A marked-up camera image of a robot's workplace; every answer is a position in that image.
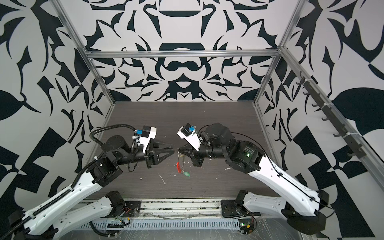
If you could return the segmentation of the large metal keyring red handle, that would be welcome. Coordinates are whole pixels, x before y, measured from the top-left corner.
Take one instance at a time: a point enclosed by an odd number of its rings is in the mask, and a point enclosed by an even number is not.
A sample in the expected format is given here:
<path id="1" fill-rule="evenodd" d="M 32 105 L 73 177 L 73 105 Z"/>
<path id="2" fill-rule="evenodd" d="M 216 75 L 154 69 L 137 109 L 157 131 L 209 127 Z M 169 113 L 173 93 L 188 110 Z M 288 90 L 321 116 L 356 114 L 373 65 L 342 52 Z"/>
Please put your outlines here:
<path id="1" fill-rule="evenodd" d="M 178 153 L 177 171 L 179 174 L 182 172 L 182 168 L 180 167 L 180 153 Z"/>

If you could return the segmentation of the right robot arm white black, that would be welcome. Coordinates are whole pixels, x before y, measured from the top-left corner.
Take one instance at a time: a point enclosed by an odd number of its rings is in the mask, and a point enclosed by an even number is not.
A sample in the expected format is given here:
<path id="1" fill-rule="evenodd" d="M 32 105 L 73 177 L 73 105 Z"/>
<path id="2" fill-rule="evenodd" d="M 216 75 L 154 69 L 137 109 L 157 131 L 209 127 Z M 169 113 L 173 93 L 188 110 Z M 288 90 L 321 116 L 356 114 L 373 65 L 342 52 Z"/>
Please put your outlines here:
<path id="1" fill-rule="evenodd" d="M 237 217 L 261 214 L 280 217 L 306 235 L 325 230 L 327 216 L 321 210 L 329 206 L 329 194 L 301 184 L 254 143 L 237 140 L 220 123 L 207 126 L 201 133 L 186 124 L 177 134 L 187 141 L 179 153 L 189 157 L 195 167 L 201 167 L 205 159 L 223 159 L 232 169 L 261 181 L 278 194 L 268 197 L 239 191 L 233 203 Z"/>

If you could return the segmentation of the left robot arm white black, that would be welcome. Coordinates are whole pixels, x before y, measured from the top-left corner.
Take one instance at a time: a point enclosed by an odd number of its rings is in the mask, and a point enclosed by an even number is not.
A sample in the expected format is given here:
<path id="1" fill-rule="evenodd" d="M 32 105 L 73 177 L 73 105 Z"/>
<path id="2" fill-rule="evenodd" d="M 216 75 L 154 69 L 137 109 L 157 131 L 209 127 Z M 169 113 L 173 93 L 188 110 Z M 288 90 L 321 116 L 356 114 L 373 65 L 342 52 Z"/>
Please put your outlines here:
<path id="1" fill-rule="evenodd" d="M 128 128 L 134 132 L 128 145 L 124 137 L 110 137 L 106 143 L 95 137 L 104 131 Z M 98 218 L 124 214 L 126 202 L 118 191 L 111 191 L 96 202 L 73 210 L 86 197 L 98 192 L 119 175 L 121 165 L 145 162 L 150 169 L 174 154 L 173 145 L 156 139 L 155 127 L 137 130 L 131 125 L 117 124 L 90 132 L 90 138 L 102 150 L 99 156 L 83 167 L 74 181 L 39 206 L 26 212 L 16 210 L 9 216 L 10 230 L 2 240 L 58 240 L 73 229 Z"/>

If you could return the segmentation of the aluminium front rail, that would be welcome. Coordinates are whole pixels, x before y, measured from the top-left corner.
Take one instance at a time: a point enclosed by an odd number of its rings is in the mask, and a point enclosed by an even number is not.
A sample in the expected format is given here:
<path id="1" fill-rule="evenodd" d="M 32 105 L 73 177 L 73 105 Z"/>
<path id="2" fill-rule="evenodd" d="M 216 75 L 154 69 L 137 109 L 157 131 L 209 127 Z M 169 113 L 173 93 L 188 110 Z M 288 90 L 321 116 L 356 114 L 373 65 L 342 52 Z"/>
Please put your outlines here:
<path id="1" fill-rule="evenodd" d="M 136 218 L 222 218 L 221 199 L 143 199 Z"/>

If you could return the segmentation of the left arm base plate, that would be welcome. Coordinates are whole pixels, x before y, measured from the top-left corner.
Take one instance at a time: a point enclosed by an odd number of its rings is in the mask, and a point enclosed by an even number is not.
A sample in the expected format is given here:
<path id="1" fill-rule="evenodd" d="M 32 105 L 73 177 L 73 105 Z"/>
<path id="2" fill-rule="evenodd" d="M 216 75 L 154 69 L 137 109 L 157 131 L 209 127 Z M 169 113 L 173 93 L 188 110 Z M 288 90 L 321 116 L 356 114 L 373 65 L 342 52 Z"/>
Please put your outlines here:
<path id="1" fill-rule="evenodd" d="M 141 201 L 125 201 L 125 203 L 121 218 L 135 218 L 141 213 Z"/>

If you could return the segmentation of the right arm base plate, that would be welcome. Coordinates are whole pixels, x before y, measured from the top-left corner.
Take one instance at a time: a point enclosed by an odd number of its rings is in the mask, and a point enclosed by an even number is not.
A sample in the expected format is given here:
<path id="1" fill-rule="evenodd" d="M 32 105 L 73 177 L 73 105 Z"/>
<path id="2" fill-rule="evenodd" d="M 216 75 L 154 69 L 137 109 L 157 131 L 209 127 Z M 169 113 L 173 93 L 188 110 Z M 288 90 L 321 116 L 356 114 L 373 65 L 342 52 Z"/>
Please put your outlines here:
<path id="1" fill-rule="evenodd" d="M 240 218 L 252 215 L 244 207 L 244 201 L 238 200 L 221 200 L 221 210 L 224 218 Z"/>

